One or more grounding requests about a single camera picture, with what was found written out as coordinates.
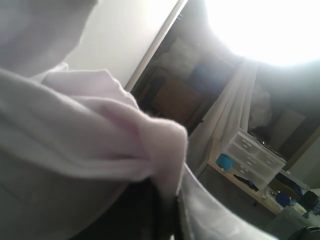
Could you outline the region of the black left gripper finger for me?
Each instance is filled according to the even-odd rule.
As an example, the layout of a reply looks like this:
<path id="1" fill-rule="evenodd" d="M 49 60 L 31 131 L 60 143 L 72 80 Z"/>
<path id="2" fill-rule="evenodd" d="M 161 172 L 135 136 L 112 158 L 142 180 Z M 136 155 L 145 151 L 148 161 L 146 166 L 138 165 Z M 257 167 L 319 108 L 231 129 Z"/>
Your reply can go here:
<path id="1" fill-rule="evenodd" d="M 148 178 L 131 183 L 121 195 L 129 240 L 181 240 L 179 201 L 165 205 L 159 190 Z"/>

